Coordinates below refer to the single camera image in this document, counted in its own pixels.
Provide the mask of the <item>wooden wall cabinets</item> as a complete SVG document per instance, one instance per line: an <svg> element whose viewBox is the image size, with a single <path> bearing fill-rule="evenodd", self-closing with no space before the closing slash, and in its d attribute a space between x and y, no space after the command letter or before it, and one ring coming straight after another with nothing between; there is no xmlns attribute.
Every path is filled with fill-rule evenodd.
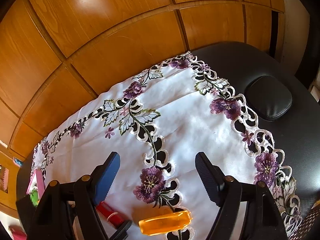
<svg viewBox="0 0 320 240"><path fill-rule="evenodd" d="M268 57L275 12L284 0L15 0L1 20L1 141L33 163L100 94L188 52L244 95L236 81L261 67L245 49Z"/></svg>

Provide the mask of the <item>black padded headrest cushion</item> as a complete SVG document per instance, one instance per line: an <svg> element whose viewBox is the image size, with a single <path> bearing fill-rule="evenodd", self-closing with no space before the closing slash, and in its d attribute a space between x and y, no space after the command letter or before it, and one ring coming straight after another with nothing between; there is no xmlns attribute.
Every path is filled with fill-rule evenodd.
<svg viewBox="0 0 320 240"><path fill-rule="evenodd" d="M255 112L266 121L279 119L293 103L288 88L272 76L257 78L246 88L245 97Z"/></svg>

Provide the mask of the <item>orange translucent block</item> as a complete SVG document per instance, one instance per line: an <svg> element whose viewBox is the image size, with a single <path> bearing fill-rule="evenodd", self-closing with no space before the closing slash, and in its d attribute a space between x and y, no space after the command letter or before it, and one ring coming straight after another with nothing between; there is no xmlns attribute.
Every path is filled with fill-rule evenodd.
<svg viewBox="0 0 320 240"><path fill-rule="evenodd" d="M142 234L155 236L183 230L191 223L192 219L191 212L183 210L140 220L138 224Z"/></svg>

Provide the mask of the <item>red lighter tube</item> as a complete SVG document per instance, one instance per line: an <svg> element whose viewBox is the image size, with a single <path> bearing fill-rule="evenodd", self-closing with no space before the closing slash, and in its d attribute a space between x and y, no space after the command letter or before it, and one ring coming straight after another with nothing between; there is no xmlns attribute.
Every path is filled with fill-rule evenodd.
<svg viewBox="0 0 320 240"><path fill-rule="evenodd" d="M106 202L102 201L97 206L96 209L103 215L105 220L111 224L115 229L119 229L125 222L126 218L110 207Z"/></svg>

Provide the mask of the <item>white floral embroidered tablecloth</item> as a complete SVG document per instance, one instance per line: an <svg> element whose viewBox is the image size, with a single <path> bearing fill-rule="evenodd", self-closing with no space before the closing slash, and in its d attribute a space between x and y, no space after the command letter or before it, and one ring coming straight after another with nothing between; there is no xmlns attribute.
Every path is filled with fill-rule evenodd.
<svg viewBox="0 0 320 240"><path fill-rule="evenodd" d="M302 222L292 169L284 151L242 94L192 53L167 59L113 86L41 140L33 170L45 182L75 181L111 152L120 169L106 202L133 220L129 239L146 239L142 219L188 210L184 230L157 239L205 239L218 213L195 168L195 155L244 183L264 181L286 233Z"/></svg>

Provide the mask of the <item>lime green round toy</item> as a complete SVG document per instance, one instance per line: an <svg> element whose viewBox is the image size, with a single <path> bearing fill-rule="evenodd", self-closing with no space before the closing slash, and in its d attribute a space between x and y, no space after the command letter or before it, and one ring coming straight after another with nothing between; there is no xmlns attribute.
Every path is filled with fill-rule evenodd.
<svg viewBox="0 0 320 240"><path fill-rule="evenodd" d="M37 207L39 204L39 194L36 189L33 189L30 193L30 200L34 207Z"/></svg>

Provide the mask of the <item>pink white shallow box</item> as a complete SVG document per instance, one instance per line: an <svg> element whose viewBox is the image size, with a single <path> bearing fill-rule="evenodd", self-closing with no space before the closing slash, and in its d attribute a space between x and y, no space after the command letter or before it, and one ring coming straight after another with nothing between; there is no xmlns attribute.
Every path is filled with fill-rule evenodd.
<svg viewBox="0 0 320 240"><path fill-rule="evenodd" d="M34 170L26 194L31 194L33 190L37 190L39 199L42 197L46 189L41 170Z"/></svg>

